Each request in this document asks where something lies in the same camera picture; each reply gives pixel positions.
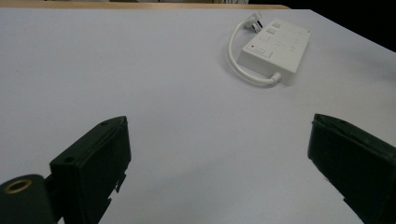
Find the power strip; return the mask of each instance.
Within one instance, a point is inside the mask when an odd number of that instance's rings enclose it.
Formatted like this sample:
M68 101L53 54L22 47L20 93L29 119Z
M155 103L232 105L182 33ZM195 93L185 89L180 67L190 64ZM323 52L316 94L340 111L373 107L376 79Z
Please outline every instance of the power strip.
M241 50L238 63L266 77L278 72L291 84L311 32L278 18L266 25Z

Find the white table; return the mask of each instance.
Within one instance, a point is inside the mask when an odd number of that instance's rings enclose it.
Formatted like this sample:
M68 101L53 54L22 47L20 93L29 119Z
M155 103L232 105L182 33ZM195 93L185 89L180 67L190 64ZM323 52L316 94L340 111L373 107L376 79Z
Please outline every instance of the white table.
M101 223L361 223L306 156L311 121L396 146L396 55L311 10L261 10L312 35L293 85L254 87L226 47L255 11L0 8L0 182L48 176L125 115L133 158Z

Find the power socket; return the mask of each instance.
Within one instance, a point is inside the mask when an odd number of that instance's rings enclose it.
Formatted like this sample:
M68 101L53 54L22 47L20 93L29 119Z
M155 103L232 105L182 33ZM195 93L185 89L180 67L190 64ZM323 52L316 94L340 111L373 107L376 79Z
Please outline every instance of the power socket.
M278 72L281 82L289 85L310 36L309 30L276 18L242 48L237 62L266 77Z

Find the white cable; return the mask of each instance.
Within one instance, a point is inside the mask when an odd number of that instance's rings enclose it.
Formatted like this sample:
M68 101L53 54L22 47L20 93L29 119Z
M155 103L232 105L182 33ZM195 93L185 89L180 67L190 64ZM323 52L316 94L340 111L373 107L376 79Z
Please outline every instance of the white cable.
M230 40L228 42L228 59L230 60L231 65L233 68L238 72L238 74L245 79L246 81L257 85L257 86L267 86L267 85L273 85L276 84L277 82L280 81L281 75L278 72L275 72L270 78L259 78L259 77L254 77L247 72L245 72L239 64L236 62L235 58L233 57L233 40L235 39L236 34L241 30L244 26L250 27L252 24L254 24L256 21L258 21L258 18L260 16L255 13L246 20L243 20L239 22L235 29L233 30L233 34L230 37Z

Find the black plastic part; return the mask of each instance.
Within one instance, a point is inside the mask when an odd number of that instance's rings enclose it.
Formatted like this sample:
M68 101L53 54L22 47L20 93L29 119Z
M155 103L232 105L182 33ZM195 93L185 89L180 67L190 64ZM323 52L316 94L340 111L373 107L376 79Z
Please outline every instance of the black plastic part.
M41 175L23 175L0 186L1 224L53 224L50 196Z
M366 224L396 222L396 148L341 119L316 114L308 158Z
M106 120L77 140L50 164L59 188L64 222L96 224L118 191L131 160L126 117Z

